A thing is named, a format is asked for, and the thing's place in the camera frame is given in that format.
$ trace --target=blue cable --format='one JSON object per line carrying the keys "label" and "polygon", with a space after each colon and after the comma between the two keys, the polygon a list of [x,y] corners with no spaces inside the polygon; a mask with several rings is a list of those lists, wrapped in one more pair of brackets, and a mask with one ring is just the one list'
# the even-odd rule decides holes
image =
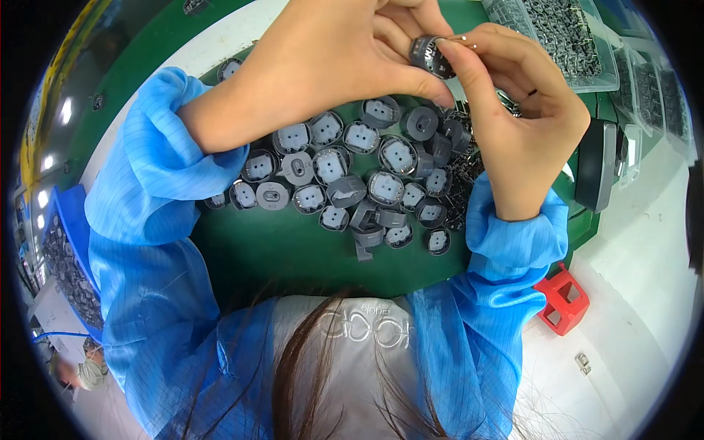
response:
{"label": "blue cable", "polygon": [[61,334],[63,336],[83,336],[83,337],[89,337],[89,334],[83,334],[83,333],[72,333],[72,332],[49,332],[49,333],[42,333],[39,336],[35,337],[32,339],[32,342],[37,342],[41,338],[47,337],[47,336],[54,336],[57,334]]}

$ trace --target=red plastic stand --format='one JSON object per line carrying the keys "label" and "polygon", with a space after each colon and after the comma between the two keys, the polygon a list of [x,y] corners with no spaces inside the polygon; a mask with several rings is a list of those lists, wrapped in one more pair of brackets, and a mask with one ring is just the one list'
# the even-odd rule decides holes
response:
{"label": "red plastic stand", "polygon": [[[565,264],[559,262],[558,265],[561,269],[560,273],[550,279],[543,278],[534,288],[543,292],[548,299],[547,306],[538,313],[538,316],[555,333],[565,336],[584,317],[586,309],[589,308],[589,298],[567,270]],[[579,295],[573,301],[568,301],[567,296],[570,294],[572,286],[577,289]],[[560,314],[560,320],[557,324],[553,324],[548,319],[548,316],[554,311]]]}

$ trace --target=worker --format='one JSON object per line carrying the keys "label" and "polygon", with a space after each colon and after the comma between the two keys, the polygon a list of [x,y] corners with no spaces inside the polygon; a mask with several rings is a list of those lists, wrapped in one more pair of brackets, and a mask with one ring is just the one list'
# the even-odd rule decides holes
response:
{"label": "worker", "polygon": [[567,252],[567,207],[551,185],[590,121],[536,42],[490,24],[438,42],[486,166],[467,209],[465,273],[394,300],[301,292],[221,315],[188,238],[194,201],[232,185],[249,142],[387,94],[452,107],[440,79],[408,65],[421,34],[453,34],[436,0],[290,0],[228,80],[211,88],[165,68],[139,90],[85,212],[108,366],[153,438],[521,431],[521,330],[546,304],[532,286]]}
{"label": "worker", "polygon": [[91,339],[87,339],[84,350],[86,359],[78,365],[73,365],[62,359],[58,353],[51,357],[49,374],[56,378],[61,386],[70,390],[83,388],[87,391],[93,391],[105,383],[105,378],[108,376],[108,366],[103,349]]}

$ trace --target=green workbench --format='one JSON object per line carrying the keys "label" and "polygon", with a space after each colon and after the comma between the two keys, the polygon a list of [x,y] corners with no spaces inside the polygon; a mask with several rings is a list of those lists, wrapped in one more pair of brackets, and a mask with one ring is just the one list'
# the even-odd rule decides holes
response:
{"label": "green workbench", "polygon": [[[219,0],[196,17],[185,16],[182,1],[164,8],[130,43],[106,74],[96,93],[106,97],[99,112],[85,113],[70,144],[70,156],[83,170],[101,136],[134,90],[181,46],[217,20],[248,1]],[[440,0],[440,7],[456,33],[467,32],[487,21],[481,3],[467,0]],[[202,78],[214,84],[214,73]],[[617,115],[607,93],[580,95],[592,116],[625,123]],[[344,122],[354,119],[350,108],[337,109]],[[575,152],[569,160],[575,177]],[[378,167],[375,155],[355,155],[352,172],[363,175]],[[77,183],[80,176],[65,178],[61,186]],[[598,227],[598,215],[574,201],[574,183],[561,173],[553,188],[570,208],[568,234],[570,254],[589,240]],[[463,233],[453,235],[451,250],[444,256],[430,256],[420,235],[423,229],[413,223],[414,242],[404,249],[373,248],[374,260],[358,263],[348,232],[328,232],[318,224],[318,216],[299,214],[293,206],[277,212],[254,209],[235,211],[231,206],[211,211],[204,208],[191,238],[208,264],[213,289],[226,302],[233,294],[251,293],[268,280],[282,286],[325,286],[336,289],[355,285],[371,294],[393,297],[446,279],[463,271],[470,257]]]}

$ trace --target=blue sleeve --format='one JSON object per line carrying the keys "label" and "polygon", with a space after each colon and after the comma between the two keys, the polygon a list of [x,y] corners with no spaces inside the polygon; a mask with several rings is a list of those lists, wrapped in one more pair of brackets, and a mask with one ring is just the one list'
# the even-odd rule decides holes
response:
{"label": "blue sleeve", "polygon": [[[207,89],[175,68],[148,80],[85,202],[106,361],[152,437],[193,390],[230,371],[218,334],[242,318],[220,320],[205,262],[188,239],[199,217],[194,200],[226,190],[249,152],[246,145],[204,156],[191,138],[175,112]],[[257,326],[267,323],[247,331],[266,334]]]}
{"label": "blue sleeve", "polygon": [[409,296],[419,366],[454,438],[508,437],[522,374],[521,333],[545,307],[533,286],[567,253],[567,206],[551,189],[538,217],[496,217],[484,173],[467,208],[466,273]]}

